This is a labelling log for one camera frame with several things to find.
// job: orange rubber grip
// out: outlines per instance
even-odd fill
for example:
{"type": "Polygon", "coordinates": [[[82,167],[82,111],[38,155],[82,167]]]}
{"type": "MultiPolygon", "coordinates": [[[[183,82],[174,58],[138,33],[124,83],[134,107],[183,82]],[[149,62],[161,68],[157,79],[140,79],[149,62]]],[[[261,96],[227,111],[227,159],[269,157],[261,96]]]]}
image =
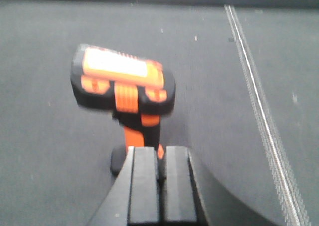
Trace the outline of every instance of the orange rubber grip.
{"type": "Polygon", "coordinates": [[[137,130],[132,130],[128,127],[124,127],[124,135],[125,135],[126,152],[128,151],[129,146],[134,146],[134,147],[144,146],[144,137],[141,132],[137,130]]]}

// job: metal strip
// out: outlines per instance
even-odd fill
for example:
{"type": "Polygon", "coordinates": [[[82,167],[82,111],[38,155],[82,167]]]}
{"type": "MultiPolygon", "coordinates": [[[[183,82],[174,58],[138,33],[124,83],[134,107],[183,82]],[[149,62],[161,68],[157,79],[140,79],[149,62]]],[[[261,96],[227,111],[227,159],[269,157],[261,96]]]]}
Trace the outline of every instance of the metal strip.
{"type": "Polygon", "coordinates": [[[279,133],[267,107],[266,97],[237,14],[233,6],[226,5],[225,10],[235,38],[252,107],[286,223],[293,226],[310,226],[309,217],[307,216],[293,172],[282,146],[279,133]]]}

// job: gray floor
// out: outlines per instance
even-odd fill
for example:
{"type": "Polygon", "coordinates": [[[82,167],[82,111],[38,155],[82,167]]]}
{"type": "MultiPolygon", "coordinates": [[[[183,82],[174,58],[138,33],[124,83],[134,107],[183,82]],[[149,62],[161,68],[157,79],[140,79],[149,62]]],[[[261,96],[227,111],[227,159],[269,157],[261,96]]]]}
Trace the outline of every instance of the gray floor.
{"type": "MultiPolygon", "coordinates": [[[[261,12],[238,9],[316,225],[319,15],[261,12]]],[[[85,225],[113,183],[110,152],[123,135],[110,115],[76,105],[69,72],[80,43],[170,68],[177,96],[162,143],[191,146],[233,194],[285,225],[224,8],[1,0],[0,19],[0,225],[85,225]]]]}

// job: black plastic base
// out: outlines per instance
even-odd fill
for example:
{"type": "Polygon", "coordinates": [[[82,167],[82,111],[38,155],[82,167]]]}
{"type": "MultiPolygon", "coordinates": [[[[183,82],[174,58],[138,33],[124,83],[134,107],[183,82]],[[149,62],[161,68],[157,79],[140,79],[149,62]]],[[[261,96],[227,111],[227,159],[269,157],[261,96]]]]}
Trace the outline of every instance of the black plastic base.
{"type": "Polygon", "coordinates": [[[125,157],[126,157],[126,152],[125,152],[124,145],[115,147],[112,150],[111,165],[110,165],[110,170],[112,172],[112,175],[117,176],[119,174],[123,166],[125,157]]]}

